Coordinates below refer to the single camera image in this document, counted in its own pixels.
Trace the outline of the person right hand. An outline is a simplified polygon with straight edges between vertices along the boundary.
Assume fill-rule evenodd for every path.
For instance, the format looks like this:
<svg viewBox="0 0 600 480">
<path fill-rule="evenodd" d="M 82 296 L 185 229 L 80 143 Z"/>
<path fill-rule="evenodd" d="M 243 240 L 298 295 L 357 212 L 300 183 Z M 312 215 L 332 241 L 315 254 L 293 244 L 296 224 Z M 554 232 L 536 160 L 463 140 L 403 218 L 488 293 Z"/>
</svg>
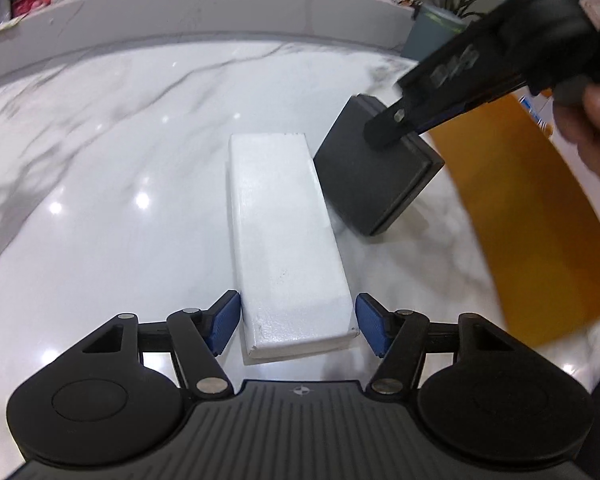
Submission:
<svg viewBox="0 0 600 480">
<path fill-rule="evenodd" d="M 577 147 L 580 159 L 600 178 L 600 84 L 588 84 L 579 105 L 553 106 L 560 135 Z"/>
</svg>

